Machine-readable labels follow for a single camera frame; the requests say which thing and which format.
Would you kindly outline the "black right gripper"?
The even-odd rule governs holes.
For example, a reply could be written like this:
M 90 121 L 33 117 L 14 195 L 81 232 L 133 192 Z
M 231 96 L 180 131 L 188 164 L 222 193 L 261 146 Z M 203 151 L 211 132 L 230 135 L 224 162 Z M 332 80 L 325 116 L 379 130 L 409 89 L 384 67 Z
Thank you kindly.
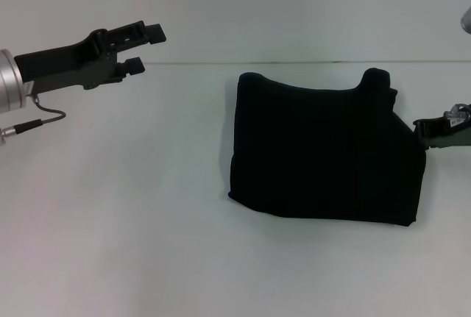
M 470 146 L 470 114 L 445 113 L 442 117 L 414 122 L 414 134 L 426 149 Z

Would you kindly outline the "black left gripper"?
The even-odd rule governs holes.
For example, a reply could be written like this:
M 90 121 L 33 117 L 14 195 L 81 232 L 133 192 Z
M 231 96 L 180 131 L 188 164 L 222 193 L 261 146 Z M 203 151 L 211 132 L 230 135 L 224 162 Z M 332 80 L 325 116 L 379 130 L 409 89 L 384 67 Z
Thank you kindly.
M 91 90 L 121 82 L 146 69 L 140 57 L 117 63 L 116 48 L 135 48 L 166 42 L 160 24 L 143 21 L 112 30 L 98 29 L 86 39 L 70 45 L 14 57 L 23 82 L 34 91 L 53 91 L 71 86 Z

